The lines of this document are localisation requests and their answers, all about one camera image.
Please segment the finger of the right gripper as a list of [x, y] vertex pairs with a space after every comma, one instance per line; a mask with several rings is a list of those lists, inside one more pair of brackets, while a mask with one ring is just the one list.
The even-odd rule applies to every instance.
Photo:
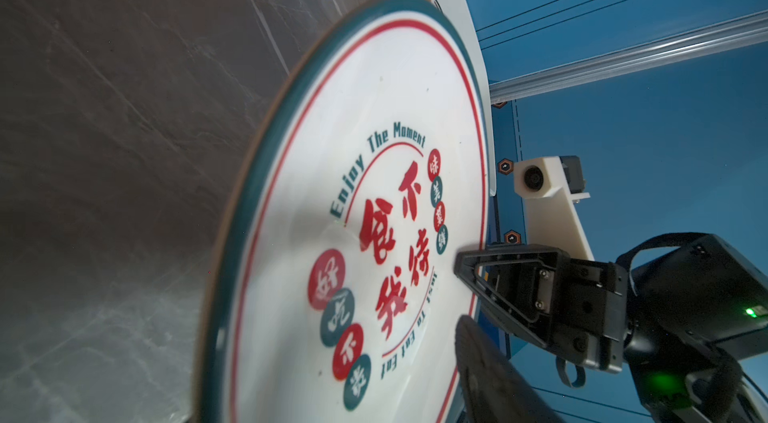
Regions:
[[544, 245], [495, 245], [457, 254], [454, 274], [499, 329], [537, 347], [553, 342], [558, 272], [570, 255]]

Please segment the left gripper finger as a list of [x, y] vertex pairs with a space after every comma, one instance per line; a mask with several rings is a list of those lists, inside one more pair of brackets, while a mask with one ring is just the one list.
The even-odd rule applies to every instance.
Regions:
[[468, 315], [456, 325], [455, 354], [469, 422], [560, 422]]

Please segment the right aluminium corner post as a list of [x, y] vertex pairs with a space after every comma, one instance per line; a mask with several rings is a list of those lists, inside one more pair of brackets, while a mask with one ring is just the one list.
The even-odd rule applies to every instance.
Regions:
[[767, 41], [767, 13], [757, 12], [650, 43], [490, 85], [491, 103], [586, 85]]

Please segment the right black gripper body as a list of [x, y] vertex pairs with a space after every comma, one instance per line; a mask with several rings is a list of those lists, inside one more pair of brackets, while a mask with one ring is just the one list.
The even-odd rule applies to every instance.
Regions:
[[545, 347], [560, 369], [628, 368], [657, 422], [763, 422], [767, 396], [742, 362], [767, 351], [767, 278], [713, 234], [670, 233], [642, 244], [634, 267], [561, 261]]

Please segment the large plate red characters circles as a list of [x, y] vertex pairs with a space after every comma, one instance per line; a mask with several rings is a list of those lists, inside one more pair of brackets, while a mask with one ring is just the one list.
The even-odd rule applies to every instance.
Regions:
[[444, 422], [455, 277], [487, 241], [489, 138], [468, 52], [426, 0], [338, 23], [277, 97], [222, 227], [196, 422]]

